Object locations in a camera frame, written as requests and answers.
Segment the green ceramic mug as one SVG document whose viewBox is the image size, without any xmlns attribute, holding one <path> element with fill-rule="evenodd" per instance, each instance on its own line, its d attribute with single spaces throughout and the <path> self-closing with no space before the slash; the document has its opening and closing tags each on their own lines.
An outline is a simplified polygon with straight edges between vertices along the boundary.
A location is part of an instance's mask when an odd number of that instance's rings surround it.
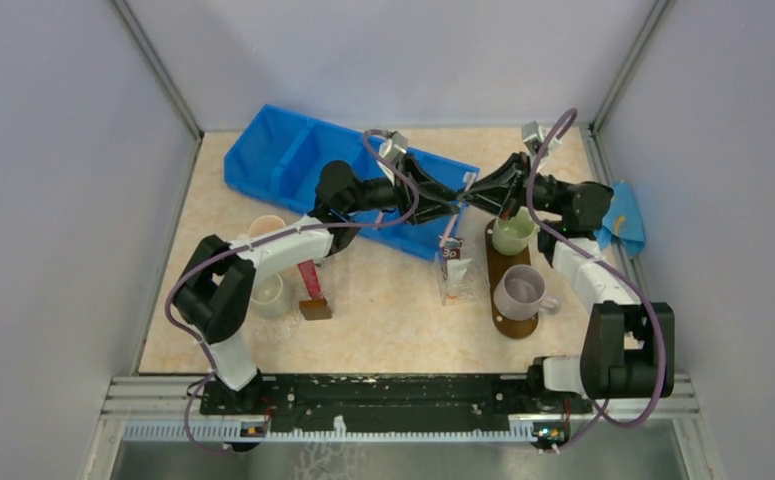
<svg viewBox="0 0 775 480">
<path fill-rule="evenodd" d="M 497 218 L 491 233 L 493 248 L 502 255 L 516 256 L 526 250 L 540 228 L 525 208 L 508 219 Z"/>
</svg>

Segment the white tube orange cap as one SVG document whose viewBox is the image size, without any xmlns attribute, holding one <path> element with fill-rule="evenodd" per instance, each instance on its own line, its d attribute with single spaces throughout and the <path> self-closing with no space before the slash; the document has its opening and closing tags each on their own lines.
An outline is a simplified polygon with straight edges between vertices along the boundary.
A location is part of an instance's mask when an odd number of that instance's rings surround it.
<svg viewBox="0 0 775 480">
<path fill-rule="evenodd" d="M 473 263 L 474 260 L 470 258 L 445 262 L 444 302 L 446 305 L 465 302 L 469 299 L 471 284 L 467 275 Z"/>
</svg>

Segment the clear textured acrylic tray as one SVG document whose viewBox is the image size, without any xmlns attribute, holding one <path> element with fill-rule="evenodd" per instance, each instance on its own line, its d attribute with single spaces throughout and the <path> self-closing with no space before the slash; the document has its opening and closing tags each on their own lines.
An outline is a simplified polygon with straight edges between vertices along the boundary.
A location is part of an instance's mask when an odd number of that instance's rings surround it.
<svg viewBox="0 0 775 480">
<path fill-rule="evenodd" d="M 435 278 L 443 306 L 480 301 L 488 294 L 489 281 L 478 258 L 435 256 Z"/>
</svg>

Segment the grey ceramic mug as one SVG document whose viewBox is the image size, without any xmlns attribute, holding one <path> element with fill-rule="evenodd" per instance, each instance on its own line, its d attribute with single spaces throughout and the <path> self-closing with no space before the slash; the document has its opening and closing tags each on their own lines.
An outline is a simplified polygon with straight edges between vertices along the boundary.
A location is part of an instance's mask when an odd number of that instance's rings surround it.
<svg viewBox="0 0 775 480">
<path fill-rule="evenodd" d="M 547 292 L 547 285 L 538 270 L 520 264 L 510 267 L 496 285 L 493 303 L 509 320 L 527 321 L 538 314 L 557 315 L 561 301 Z"/>
</svg>

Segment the clear holder with wooden ends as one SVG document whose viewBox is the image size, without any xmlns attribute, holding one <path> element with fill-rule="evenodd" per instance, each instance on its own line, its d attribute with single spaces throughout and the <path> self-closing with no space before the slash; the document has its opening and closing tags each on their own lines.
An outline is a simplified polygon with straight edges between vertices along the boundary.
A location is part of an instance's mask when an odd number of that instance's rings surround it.
<svg viewBox="0 0 775 480">
<path fill-rule="evenodd" d="M 316 263 L 313 260 L 301 262 L 297 265 L 306 288 L 308 299 L 299 302 L 299 311 L 306 321 L 330 320 L 333 311 L 326 300 L 317 273 Z"/>
</svg>

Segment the white ceramic mug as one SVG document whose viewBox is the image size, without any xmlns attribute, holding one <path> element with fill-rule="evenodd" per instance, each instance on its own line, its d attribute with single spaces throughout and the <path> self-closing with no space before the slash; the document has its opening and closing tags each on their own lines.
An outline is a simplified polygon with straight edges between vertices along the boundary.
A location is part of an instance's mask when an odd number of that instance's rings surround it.
<svg viewBox="0 0 775 480">
<path fill-rule="evenodd" d="M 281 230 L 286 227 L 283 218 L 277 215 L 263 215 L 255 219 L 247 230 L 249 239 L 255 239 L 263 235 Z"/>
</svg>

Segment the cream speckled ceramic mug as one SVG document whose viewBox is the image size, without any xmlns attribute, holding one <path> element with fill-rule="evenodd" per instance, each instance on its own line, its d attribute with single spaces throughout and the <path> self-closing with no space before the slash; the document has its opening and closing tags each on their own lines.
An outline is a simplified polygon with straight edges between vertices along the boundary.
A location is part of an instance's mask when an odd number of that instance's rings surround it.
<svg viewBox="0 0 775 480">
<path fill-rule="evenodd" d="M 292 288 L 276 273 L 253 288 L 249 312 L 265 319 L 278 319 L 292 311 L 293 303 Z"/>
</svg>

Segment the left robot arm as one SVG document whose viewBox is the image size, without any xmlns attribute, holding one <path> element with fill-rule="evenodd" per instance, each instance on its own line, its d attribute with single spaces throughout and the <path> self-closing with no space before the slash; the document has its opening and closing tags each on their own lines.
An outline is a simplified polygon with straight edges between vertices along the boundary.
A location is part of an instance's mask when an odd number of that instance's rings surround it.
<svg viewBox="0 0 775 480">
<path fill-rule="evenodd" d="M 345 249 L 365 227 L 353 221 L 356 213 L 393 210 L 398 224 L 423 224 L 457 212 L 457 191 L 427 175 L 412 155 L 389 169 L 391 178 L 361 180 L 347 162 L 331 161 L 320 173 L 313 209 L 297 222 L 240 246 L 216 235 L 200 241 L 164 311 L 199 340 L 213 375 L 225 384 L 224 401 L 236 412 L 251 413 L 263 399 L 253 380 L 258 368 L 240 334 L 255 286 Z"/>
</svg>

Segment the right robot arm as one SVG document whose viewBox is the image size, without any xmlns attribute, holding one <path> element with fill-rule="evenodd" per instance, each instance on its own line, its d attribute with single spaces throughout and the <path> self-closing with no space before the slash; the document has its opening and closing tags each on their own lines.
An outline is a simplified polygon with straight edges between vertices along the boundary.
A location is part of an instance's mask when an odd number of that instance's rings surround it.
<svg viewBox="0 0 775 480">
<path fill-rule="evenodd" d="M 526 385 L 532 408 L 551 412 L 566 392 L 592 399 L 666 398 L 672 393 L 672 308 L 664 302 L 644 304 L 632 282 L 609 271 L 601 255 L 595 232 L 612 204 L 610 187 L 532 175 L 527 155 L 514 153 L 457 198 L 502 219 L 527 206 L 559 217 L 542 222 L 538 250 L 570 283 L 589 320 L 580 354 L 541 357 L 531 367 L 537 376 Z"/>
</svg>

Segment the blue crumpled cloth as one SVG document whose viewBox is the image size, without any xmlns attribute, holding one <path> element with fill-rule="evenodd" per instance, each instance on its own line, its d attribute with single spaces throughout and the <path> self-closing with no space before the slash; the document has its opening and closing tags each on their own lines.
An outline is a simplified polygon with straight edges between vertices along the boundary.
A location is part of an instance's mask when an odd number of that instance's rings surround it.
<svg viewBox="0 0 775 480">
<path fill-rule="evenodd" d="M 646 245 L 646 235 L 634 190 L 618 181 L 613 187 L 613 197 L 601 226 L 595 231 L 599 248 L 607 248 L 618 242 L 629 259 L 639 255 Z"/>
</svg>

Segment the blue divided storage bin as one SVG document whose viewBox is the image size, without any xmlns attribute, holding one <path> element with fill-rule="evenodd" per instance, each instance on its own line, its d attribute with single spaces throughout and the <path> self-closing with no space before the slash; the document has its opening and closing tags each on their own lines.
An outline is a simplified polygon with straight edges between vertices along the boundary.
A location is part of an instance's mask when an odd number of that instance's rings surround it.
<svg viewBox="0 0 775 480">
<path fill-rule="evenodd" d="M 451 189 L 461 189 L 476 166 L 410 148 L 421 168 Z M 311 211 L 322 168 L 330 161 L 349 163 L 361 180 L 384 177 L 362 144 L 362 132 L 293 111 L 264 105 L 224 158 L 229 188 L 298 214 Z M 398 224 L 362 229 L 364 237 L 431 261 L 451 215 L 422 225 Z"/>
</svg>

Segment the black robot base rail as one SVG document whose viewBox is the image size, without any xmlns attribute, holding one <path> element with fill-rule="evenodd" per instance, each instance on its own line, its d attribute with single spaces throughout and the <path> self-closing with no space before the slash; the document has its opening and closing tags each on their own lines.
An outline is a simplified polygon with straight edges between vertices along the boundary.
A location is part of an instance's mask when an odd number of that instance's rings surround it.
<svg viewBox="0 0 775 480">
<path fill-rule="evenodd" d="M 235 391 L 213 379 L 201 390 L 201 414 L 256 415 L 272 433 L 505 433 L 521 415 L 555 419 L 590 412 L 574 393 L 543 387 L 525 374 L 269 374 Z"/>
</svg>

